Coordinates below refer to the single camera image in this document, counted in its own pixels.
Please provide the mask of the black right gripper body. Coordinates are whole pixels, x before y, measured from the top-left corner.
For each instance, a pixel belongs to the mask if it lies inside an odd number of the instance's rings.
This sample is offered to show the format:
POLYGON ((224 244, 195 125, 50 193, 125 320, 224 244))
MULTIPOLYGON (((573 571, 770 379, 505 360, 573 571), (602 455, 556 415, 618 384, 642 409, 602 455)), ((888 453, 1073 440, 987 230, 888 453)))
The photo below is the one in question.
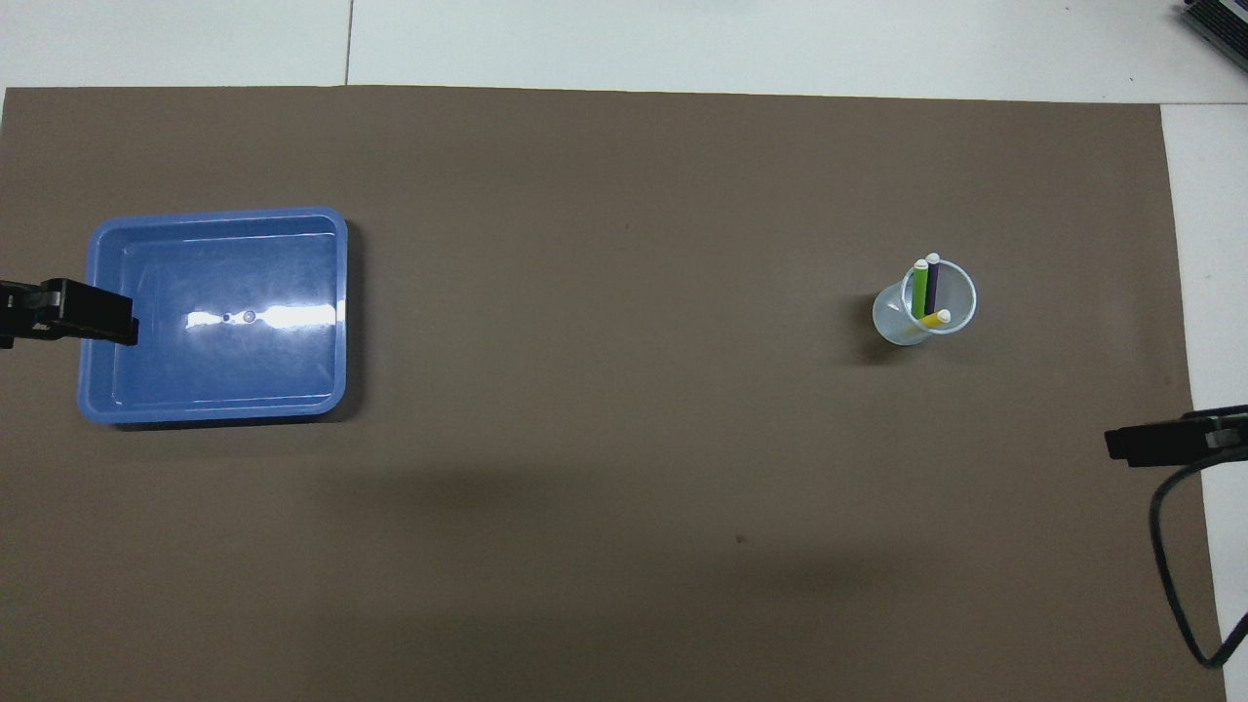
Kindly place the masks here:
POLYGON ((1239 448, 1246 445, 1247 406, 1191 410, 1182 413, 1184 422, 1193 426, 1207 450, 1239 448))

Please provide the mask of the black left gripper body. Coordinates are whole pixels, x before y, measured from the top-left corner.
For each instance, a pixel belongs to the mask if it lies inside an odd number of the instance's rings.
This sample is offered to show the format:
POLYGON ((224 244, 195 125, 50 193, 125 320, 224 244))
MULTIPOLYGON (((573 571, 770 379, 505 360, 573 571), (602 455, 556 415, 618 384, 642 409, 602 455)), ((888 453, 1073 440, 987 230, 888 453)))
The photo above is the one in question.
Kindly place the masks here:
POLYGON ((1 349, 14 349, 17 339, 50 339, 40 324, 40 302, 44 286, 1 281, 1 349))

